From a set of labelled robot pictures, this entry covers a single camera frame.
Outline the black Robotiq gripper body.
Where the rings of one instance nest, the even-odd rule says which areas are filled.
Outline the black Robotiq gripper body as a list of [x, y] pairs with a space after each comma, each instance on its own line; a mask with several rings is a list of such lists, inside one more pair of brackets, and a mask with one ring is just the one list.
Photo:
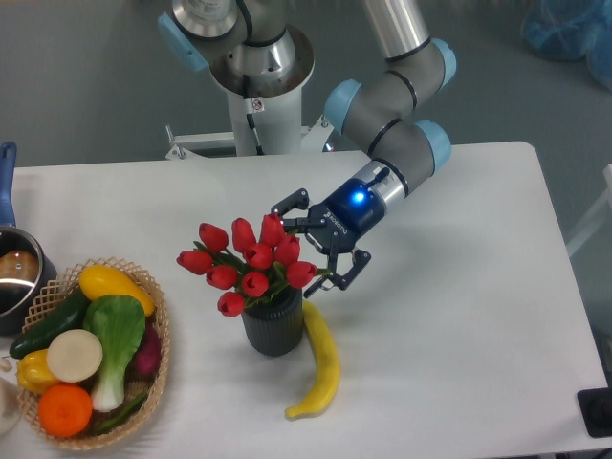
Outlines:
[[338, 253], [350, 252], [383, 219], [385, 204], [372, 185], [351, 178], [309, 209], [308, 218], [323, 225], [309, 227], [304, 234], [320, 253], [330, 254], [332, 245]]

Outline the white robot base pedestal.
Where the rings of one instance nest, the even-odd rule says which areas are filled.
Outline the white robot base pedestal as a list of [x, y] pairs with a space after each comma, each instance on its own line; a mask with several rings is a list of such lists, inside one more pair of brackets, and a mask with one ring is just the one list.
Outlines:
[[262, 47], [240, 44], [212, 63], [165, 15], [159, 27], [169, 48], [190, 70], [210, 72], [225, 92], [229, 132], [175, 136], [167, 126], [168, 159], [186, 159], [198, 150], [230, 148], [237, 156], [320, 152], [333, 126], [320, 116], [302, 123], [302, 89], [315, 68], [313, 47], [299, 29], [289, 25], [274, 43]]

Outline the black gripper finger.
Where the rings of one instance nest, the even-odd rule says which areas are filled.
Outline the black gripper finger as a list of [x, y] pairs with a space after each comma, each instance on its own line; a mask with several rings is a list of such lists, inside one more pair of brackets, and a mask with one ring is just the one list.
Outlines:
[[287, 234], [307, 234], [310, 217], [307, 215], [310, 206], [310, 196], [305, 188], [299, 188], [278, 201], [271, 207], [271, 213], [276, 215]]
[[303, 294], [305, 298], [310, 298], [317, 291], [330, 291], [334, 287], [341, 291], [346, 291], [372, 258], [370, 252], [354, 249], [351, 251], [351, 268], [346, 273], [338, 273], [337, 265], [339, 256], [340, 253], [336, 249], [331, 249], [330, 254], [327, 256], [327, 270], [329, 273], [320, 275], [318, 279], [305, 290]]

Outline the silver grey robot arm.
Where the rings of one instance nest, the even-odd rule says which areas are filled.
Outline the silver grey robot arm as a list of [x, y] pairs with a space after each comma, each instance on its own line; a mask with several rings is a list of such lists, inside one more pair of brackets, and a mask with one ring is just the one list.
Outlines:
[[[323, 119], [368, 156], [368, 163], [322, 203], [300, 190], [278, 203], [286, 228], [328, 259], [314, 290], [347, 288], [369, 262], [358, 240], [448, 160], [446, 132], [407, 116], [453, 78], [456, 57], [432, 38], [414, 1], [366, 1], [364, 11], [387, 68], [374, 83], [348, 79], [330, 94]], [[190, 70], [209, 71], [227, 96], [240, 156], [293, 154], [312, 145], [302, 128], [302, 89], [315, 65], [307, 36], [283, 1], [176, 1], [158, 20], [167, 47]]]

